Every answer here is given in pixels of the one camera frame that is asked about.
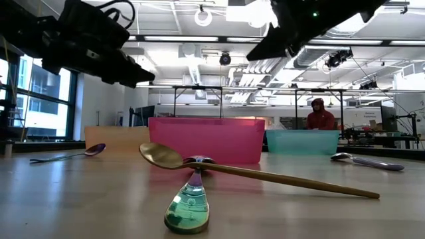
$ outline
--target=person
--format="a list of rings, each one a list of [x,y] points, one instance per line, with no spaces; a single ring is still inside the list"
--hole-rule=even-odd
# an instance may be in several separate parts
[[[335,117],[325,110],[325,104],[321,98],[314,99],[311,106],[313,112],[307,117],[307,129],[334,130]]]

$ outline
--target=table surface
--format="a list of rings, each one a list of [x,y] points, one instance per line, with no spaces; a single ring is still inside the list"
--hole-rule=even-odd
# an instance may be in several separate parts
[[[0,159],[0,237],[183,238],[163,223],[165,209],[191,175],[165,171],[139,155],[103,153],[29,165],[28,153]],[[380,200],[207,172],[209,229],[191,238],[423,238],[425,164],[383,171],[328,157],[263,153],[251,169],[304,177],[381,194]]]

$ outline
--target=plastic bin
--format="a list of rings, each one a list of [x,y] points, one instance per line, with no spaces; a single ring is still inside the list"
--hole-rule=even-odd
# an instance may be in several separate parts
[[[268,130],[270,153],[283,155],[332,155],[337,152],[339,131]]]
[[[251,164],[261,158],[264,124],[262,119],[149,118],[149,136],[183,158],[205,155],[221,164]]]

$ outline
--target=hood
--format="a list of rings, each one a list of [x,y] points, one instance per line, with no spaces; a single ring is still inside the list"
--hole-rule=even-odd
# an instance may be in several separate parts
[[[322,112],[323,110],[325,110],[325,102],[321,99],[314,99],[314,101],[311,102],[311,107],[313,107],[315,104],[319,104],[320,105],[320,110],[314,110],[314,112]]]

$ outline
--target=teal plastic bin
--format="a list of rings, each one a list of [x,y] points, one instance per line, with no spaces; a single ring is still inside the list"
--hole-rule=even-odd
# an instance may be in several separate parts
[[[268,130],[270,153],[283,155],[332,155],[337,152],[337,130]]]

